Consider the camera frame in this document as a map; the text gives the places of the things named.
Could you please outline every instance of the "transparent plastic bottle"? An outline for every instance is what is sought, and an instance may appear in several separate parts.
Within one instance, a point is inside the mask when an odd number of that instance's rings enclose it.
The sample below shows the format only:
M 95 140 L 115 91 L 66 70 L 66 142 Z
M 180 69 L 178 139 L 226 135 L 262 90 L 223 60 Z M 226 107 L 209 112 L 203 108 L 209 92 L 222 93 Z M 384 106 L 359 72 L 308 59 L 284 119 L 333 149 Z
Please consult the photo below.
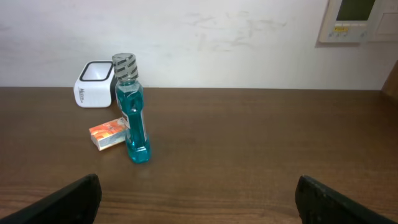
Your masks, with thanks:
M 143 163 L 150 159 L 150 141 L 146 134 L 144 115 L 144 89 L 137 81 L 138 71 L 136 56 L 121 53 L 112 57 L 116 84 L 116 98 L 122 111 L 126 126 L 127 151 L 135 163 Z

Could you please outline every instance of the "teal bottle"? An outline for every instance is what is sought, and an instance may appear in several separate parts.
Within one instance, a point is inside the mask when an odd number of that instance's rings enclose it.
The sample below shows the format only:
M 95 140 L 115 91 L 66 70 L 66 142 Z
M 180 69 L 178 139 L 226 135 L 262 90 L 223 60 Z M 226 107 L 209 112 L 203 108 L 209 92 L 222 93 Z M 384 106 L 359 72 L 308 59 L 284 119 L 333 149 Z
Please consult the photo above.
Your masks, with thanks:
M 113 55 L 114 75 L 118 80 L 115 91 L 122 111 L 126 132 L 126 145 L 130 158 L 137 164 L 150 159 L 150 141 L 146 134 L 144 114 L 144 88 L 137 81 L 136 56 L 129 53 Z

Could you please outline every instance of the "blue-green liquid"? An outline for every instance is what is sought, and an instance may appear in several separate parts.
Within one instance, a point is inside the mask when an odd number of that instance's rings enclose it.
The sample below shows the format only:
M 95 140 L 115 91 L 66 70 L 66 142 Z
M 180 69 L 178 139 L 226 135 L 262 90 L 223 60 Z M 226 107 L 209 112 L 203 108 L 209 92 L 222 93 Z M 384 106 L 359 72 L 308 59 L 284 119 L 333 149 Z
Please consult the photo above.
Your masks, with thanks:
M 146 136 L 142 109 L 144 109 L 144 89 L 136 81 L 118 81 L 116 84 L 118 106 L 128 118 L 130 129 L 126 134 L 127 151 L 135 163 L 143 163 L 150 159 L 150 142 Z

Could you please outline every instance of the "bottle base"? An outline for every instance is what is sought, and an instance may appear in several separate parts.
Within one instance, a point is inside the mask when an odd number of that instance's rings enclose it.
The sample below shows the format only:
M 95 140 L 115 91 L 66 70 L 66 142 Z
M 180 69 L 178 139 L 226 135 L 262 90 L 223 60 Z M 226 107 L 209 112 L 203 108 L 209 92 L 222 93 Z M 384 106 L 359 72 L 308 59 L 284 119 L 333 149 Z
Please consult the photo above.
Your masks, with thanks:
M 129 141 L 126 141 L 127 151 L 133 162 L 141 164 L 147 162 L 150 159 L 150 143 L 149 140 L 145 143 L 145 146 L 135 148 Z

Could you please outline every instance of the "yellow sticker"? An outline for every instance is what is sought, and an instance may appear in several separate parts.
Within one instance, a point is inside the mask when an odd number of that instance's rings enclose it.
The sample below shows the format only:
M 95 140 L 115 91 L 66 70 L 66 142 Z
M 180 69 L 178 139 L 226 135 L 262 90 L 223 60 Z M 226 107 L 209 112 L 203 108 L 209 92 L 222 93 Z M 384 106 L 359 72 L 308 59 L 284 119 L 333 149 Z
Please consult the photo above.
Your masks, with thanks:
M 335 32 L 348 32 L 348 27 L 335 27 Z

